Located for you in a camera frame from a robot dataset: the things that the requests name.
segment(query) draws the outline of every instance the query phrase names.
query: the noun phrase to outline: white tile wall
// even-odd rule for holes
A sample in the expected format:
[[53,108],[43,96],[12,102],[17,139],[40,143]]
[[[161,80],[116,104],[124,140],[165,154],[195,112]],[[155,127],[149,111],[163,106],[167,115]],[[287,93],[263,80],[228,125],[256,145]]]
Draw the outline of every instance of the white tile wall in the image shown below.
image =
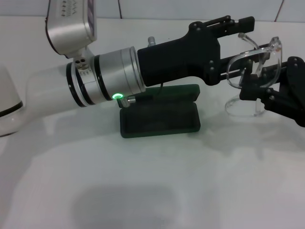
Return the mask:
[[123,18],[274,21],[282,0],[120,0]]
[[[0,0],[0,15],[46,16],[49,0]],[[99,18],[120,18],[118,0],[96,0]]]
[[305,0],[285,0],[277,21],[305,22]]
[[[99,18],[274,21],[282,0],[96,0]],[[0,15],[46,16],[49,0],[0,0]],[[305,0],[285,0],[277,21],[305,22]]]

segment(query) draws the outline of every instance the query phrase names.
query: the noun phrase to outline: silver metal cylinder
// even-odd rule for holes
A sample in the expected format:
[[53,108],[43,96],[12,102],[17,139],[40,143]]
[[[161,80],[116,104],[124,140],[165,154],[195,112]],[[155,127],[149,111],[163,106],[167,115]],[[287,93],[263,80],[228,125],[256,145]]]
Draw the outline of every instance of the silver metal cylinder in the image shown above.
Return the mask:
[[100,55],[101,76],[111,98],[145,91],[134,47]]

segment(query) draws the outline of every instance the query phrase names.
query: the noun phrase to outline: black stripe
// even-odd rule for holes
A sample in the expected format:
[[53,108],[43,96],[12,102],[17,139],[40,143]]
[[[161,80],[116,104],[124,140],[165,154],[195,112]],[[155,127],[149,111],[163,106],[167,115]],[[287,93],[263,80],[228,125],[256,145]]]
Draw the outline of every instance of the black stripe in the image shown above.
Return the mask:
[[85,107],[84,104],[82,104],[81,100],[79,99],[74,84],[73,84],[73,80],[72,80],[72,75],[71,75],[71,65],[72,63],[67,64],[67,68],[66,68],[66,76],[67,76],[67,81],[68,81],[68,86],[70,89],[70,92],[73,96],[73,99],[75,100],[75,102],[77,103],[78,106],[80,107]]
[[0,117],[3,117],[3,116],[6,116],[6,115],[9,115],[10,113],[13,113],[14,111],[17,111],[18,109],[22,108],[23,106],[23,103],[22,101],[20,103],[18,103],[17,105],[14,105],[13,107],[9,108],[9,109],[6,109],[4,111],[1,111],[0,112]]
[[95,69],[95,73],[97,76],[97,81],[99,83],[100,89],[105,97],[105,99],[107,99],[108,101],[111,101],[111,97],[109,96],[104,81],[103,81],[103,77],[101,74],[101,69],[100,69],[100,55],[97,55],[94,57],[94,69]]
[[1,135],[0,137],[5,137],[5,136],[9,136],[9,135],[12,135],[12,134],[14,134],[15,132],[13,132],[13,133],[9,133],[9,134],[5,134],[5,135]]
[[95,105],[95,103],[92,102],[91,98],[89,97],[89,95],[87,93],[87,90],[85,88],[85,85],[82,82],[80,73],[78,72],[77,68],[75,68],[75,75],[76,75],[76,79],[78,81],[78,85],[80,86],[80,90],[81,90],[82,96],[84,97],[84,99],[86,100],[86,102],[89,105]]

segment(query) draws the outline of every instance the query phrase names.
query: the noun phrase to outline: green led light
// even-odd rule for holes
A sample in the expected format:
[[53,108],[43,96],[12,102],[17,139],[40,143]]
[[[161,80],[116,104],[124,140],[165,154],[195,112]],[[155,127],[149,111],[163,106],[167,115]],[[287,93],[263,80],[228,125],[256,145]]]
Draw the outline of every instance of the green led light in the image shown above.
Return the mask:
[[120,94],[120,93],[114,94],[114,95],[112,96],[113,99],[121,99],[121,98],[123,98],[123,97],[124,97],[124,96],[123,96],[122,94]]

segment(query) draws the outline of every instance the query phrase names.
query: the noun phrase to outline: black cable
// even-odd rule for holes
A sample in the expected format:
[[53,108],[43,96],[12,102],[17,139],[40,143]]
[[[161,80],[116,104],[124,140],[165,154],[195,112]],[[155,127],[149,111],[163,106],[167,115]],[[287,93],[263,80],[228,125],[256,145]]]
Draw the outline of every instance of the black cable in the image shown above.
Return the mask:
[[160,84],[160,89],[159,89],[158,93],[156,94],[156,96],[158,96],[161,93],[162,89],[163,89],[163,83]]

